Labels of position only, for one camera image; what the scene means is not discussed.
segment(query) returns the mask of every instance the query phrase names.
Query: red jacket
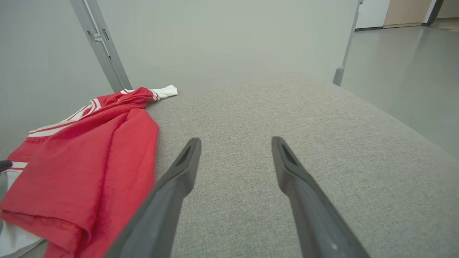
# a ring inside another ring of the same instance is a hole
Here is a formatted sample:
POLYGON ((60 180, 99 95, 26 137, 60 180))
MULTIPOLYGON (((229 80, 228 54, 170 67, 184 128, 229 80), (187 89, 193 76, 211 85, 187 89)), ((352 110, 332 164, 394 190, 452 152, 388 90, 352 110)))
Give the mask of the red jacket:
POLYGON ((102 257, 155 183, 153 99, 145 88, 98 97, 30 132, 8 158, 28 164, 0 217, 46 238, 45 258, 102 257))

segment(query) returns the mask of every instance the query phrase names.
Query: gray floor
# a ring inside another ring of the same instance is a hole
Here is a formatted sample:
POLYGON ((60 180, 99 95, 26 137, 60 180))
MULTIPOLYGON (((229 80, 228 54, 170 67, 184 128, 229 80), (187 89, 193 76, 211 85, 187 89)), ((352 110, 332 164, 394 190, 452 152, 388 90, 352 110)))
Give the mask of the gray floor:
POLYGON ((341 86, 459 159, 458 46, 437 28, 357 32, 341 86))

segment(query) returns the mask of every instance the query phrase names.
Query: gray upholstered surface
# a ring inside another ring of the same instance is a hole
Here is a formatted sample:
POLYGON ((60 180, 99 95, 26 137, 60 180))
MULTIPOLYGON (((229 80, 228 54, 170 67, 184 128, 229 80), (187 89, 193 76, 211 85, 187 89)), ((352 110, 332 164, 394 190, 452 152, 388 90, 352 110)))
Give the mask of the gray upholstered surface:
POLYGON ((287 141, 372 257, 459 254, 459 163, 393 117, 299 77, 176 86, 178 96, 147 107, 161 128, 157 178, 190 138, 202 140, 172 257, 301 256, 274 174, 273 135, 287 141))

